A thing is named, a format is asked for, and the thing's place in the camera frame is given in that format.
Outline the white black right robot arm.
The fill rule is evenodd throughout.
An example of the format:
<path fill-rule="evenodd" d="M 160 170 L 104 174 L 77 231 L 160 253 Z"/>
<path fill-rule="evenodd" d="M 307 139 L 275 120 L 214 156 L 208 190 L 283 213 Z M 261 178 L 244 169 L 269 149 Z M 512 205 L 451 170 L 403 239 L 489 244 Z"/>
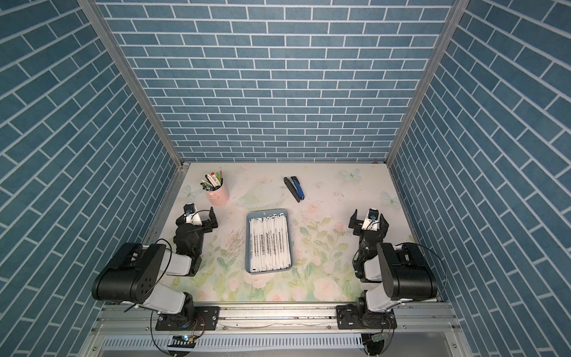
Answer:
<path fill-rule="evenodd" d="M 392 330 L 396 328 L 393 308 L 438 296 L 437 279 L 421 247 L 414 242 L 385 242 L 389 223 L 378 210 L 371 208 L 363 220 L 354 212 L 348 228 L 358 237 L 352 259 L 355 276 L 375 285 L 361 293 L 352 315 L 362 327 Z"/>

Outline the white straw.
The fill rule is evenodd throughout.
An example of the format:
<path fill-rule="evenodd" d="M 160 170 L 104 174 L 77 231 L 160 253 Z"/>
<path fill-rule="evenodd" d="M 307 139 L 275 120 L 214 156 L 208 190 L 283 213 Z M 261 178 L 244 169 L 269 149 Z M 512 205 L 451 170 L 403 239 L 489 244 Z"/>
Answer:
<path fill-rule="evenodd" d="M 250 267 L 251 267 L 251 273 L 254 273 L 259 271 L 257 219 L 251 219 L 249 223 L 250 223 L 250 246 L 251 246 Z"/>
<path fill-rule="evenodd" d="M 258 245 L 258 270 L 265 271 L 267 269 L 266 264 L 266 238 L 265 238 L 265 227 L 263 218 L 256 220 L 255 225 L 256 240 Z"/>

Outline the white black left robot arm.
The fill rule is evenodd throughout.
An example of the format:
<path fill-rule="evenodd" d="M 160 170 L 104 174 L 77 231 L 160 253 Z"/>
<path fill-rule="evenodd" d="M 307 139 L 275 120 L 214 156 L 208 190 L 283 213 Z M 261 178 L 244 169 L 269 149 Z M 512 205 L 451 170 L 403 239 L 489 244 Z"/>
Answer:
<path fill-rule="evenodd" d="M 188 292 L 175 291 L 161 280 L 193 277 L 202 264 L 205 234 L 219 227 L 214 209 L 191 203 L 175 221 L 173 242 L 158 239 L 143 245 L 127 242 L 113 255 L 92 285 L 95 300 L 130 303 L 158 314 L 157 331 L 215 330 L 220 308 L 196 307 Z"/>

